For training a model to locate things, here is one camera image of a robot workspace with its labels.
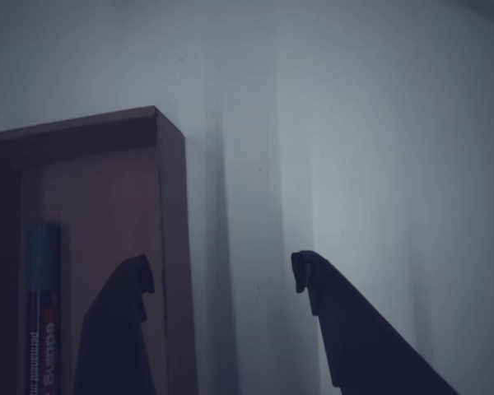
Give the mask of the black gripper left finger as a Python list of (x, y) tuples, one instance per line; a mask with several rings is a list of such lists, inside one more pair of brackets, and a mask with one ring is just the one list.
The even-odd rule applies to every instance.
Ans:
[(142, 295), (155, 292), (145, 254), (121, 262), (87, 310), (73, 385), (75, 394), (154, 394), (142, 324)]

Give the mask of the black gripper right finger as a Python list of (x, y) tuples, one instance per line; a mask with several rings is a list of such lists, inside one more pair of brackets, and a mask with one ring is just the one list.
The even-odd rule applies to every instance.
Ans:
[(327, 259), (295, 252), (297, 292), (319, 320), (329, 372), (343, 394), (454, 394), (448, 384)]

